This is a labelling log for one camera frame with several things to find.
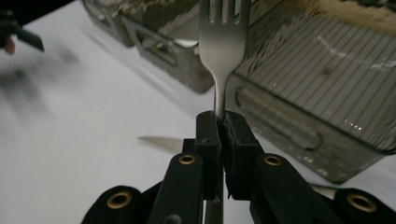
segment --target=metal rivet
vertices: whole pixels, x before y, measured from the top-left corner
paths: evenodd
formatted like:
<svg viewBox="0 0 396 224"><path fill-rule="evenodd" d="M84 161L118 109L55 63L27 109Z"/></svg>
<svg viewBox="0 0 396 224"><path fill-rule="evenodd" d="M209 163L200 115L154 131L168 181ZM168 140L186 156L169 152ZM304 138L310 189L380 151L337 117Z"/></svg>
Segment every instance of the metal rivet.
<svg viewBox="0 0 396 224"><path fill-rule="evenodd" d="M178 162L180 162L183 165L190 165L195 163L195 157L191 155L181 156L178 158Z"/></svg>
<svg viewBox="0 0 396 224"><path fill-rule="evenodd" d="M373 213L376 211L375 203L363 195L349 194L346 196L346 200L352 204L352 206L363 212Z"/></svg>
<svg viewBox="0 0 396 224"><path fill-rule="evenodd" d="M132 200L132 194L127 190L119 191L107 199L107 207L120 209L128 205Z"/></svg>
<svg viewBox="0 0 396 224"><path fill-rule="evenodd" d="M266 156L264 157L264 161L274 166L278 166L282 164L282 160L276 156Z"/></svg>

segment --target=metal fork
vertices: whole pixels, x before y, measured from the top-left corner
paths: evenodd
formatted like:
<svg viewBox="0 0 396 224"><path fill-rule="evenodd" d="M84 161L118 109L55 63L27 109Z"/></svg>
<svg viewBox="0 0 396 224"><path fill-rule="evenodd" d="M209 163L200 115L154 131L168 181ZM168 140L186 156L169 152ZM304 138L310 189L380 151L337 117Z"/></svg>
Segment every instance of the metal fork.
<svg viewBox="0 0 396 224"><path fill-rule="evenodd" d="M220 120L224 119L228 77L245 56L250 0L240 2L238 17L235 17L235 0L214 0L213 20L209 18L210 0L201 0L199 7L200 56L215 79L215 114Z"/></svg>

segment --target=white tablecloth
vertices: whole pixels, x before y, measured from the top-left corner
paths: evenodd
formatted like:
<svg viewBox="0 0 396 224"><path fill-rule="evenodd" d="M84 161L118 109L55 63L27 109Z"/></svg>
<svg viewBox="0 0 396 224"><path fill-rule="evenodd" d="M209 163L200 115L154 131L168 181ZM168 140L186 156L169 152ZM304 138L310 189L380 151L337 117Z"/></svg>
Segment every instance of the white tablecloth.
<svg viewBox="0 0 396 224"><path fill-rule="evenodd" d="M17 42L0 54L0 223L79 223L107 189L144 191L163 179L173 152L137 140L195 136L199 95L95 27L80 2L29 24L46 49ZM329 185L288 158L310 182ZM348 180L396 209L396 158ZM227 201L225 223L252 223L247 202Z"/></svg>

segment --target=fork tines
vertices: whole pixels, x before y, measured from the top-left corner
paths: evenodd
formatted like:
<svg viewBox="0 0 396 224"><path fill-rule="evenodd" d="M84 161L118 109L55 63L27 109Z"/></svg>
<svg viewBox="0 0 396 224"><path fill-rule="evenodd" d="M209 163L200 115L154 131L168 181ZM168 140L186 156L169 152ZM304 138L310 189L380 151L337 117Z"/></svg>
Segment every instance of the fork tines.
<svg viewBox="0 0 396 224"><path fill-rule="evenodd" d="M207 19L211 23L248 22L250 0L201 0L199 10L200 21Z"/></svg>

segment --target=fork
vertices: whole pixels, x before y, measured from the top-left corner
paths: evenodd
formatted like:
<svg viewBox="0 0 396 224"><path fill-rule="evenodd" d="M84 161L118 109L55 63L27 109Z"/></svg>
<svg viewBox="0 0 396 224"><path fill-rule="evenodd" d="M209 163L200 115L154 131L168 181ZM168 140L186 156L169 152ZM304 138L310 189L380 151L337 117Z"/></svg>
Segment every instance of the fork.
<svg viewBox="0 0 396 224"><path fill-rule="evenodd" d="M210 18L211 9L214 14L213 20ZM225 114L228 77L245 56L249 14L250 0L240 1L238 17L235 17L235 0L214 0L213 6L210 0L200 2L200 56L203 65L215 80L215 115L220 121L224 119Z"/></svg>

